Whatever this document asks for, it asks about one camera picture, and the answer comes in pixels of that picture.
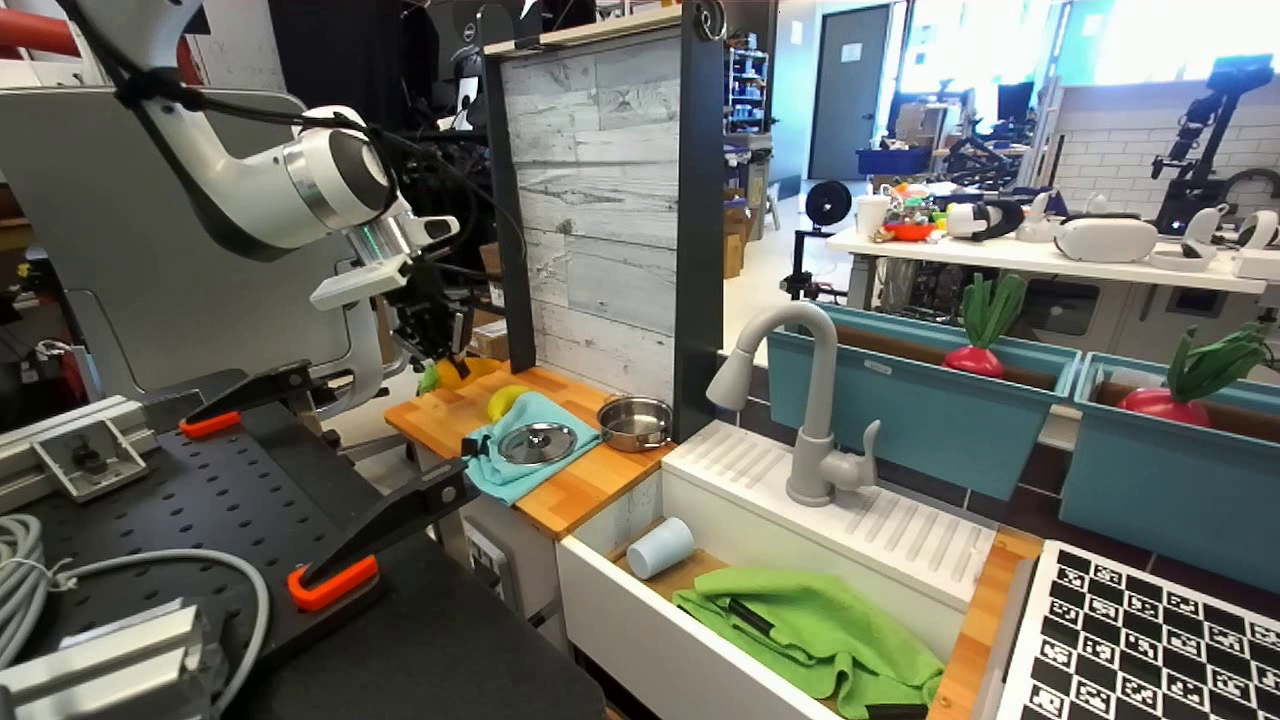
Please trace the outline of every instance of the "cylindrical cup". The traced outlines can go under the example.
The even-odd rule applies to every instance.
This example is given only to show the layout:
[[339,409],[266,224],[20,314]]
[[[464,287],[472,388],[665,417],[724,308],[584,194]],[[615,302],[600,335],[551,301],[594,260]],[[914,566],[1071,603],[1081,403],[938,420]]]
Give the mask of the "cylindrical cup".
[[646,579],[692,554],[692,526],[681,514],[661,521],[628,548],[630,574]]

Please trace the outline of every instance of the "metal bowl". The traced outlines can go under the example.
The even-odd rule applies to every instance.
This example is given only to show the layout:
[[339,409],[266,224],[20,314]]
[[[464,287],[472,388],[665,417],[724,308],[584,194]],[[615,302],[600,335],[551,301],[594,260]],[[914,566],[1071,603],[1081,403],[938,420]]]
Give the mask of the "metal bowl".
[[672,409],[661,400],[615,394],[594,420],[609,447],[646,450],[672,445]]

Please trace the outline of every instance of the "lab bench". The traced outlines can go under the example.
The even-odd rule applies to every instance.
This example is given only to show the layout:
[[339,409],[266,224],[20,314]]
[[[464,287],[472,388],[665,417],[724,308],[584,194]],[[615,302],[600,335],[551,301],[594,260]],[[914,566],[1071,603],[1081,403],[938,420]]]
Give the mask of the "lab bench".
[[[218,439],[159,435],[150,473],[94,504],[46,497],[30,504],[46,554],[99,558],[142,548],[223,548],[254,564],[270,586],[266,654],[231,715],[603,715],[600,689],[518,624],[442,548],[398,539],[378,552],[378,594],[306,624],[282,603],[282,570],[306,564],[325,535],[347,526],[374,492],[306,435],[282,409],[244,410],[244,433]],[[135,610],[179,594],[223,615],[226,652],[250,610],[237,574],[214,566],[157,566],[86,579],[35,630],[93,628],[104,610]]]

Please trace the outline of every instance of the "sink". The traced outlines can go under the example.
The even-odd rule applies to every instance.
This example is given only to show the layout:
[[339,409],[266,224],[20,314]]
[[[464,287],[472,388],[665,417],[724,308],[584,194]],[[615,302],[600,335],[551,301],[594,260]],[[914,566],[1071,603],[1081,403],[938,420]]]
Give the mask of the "sink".
[[666,601],[672,579],[624,570],[624,548],[681,514],[699,544],[687,564],[839,574],[946,661],[996,526],[891,489],[804,509],[786,498],[786,473],[786,445],[736,422],[709,422],[666,450],[646,478],[561,539],[568,638],[661,715],[830,715],[685,615]]

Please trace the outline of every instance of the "black and white checkerboard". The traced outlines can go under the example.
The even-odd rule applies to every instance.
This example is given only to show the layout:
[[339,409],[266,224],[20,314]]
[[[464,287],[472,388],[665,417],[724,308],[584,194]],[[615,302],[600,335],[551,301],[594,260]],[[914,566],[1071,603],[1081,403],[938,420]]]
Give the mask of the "black and white checkerboard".
[[1280,720],[1280,624],[1044,544],[998,720]]

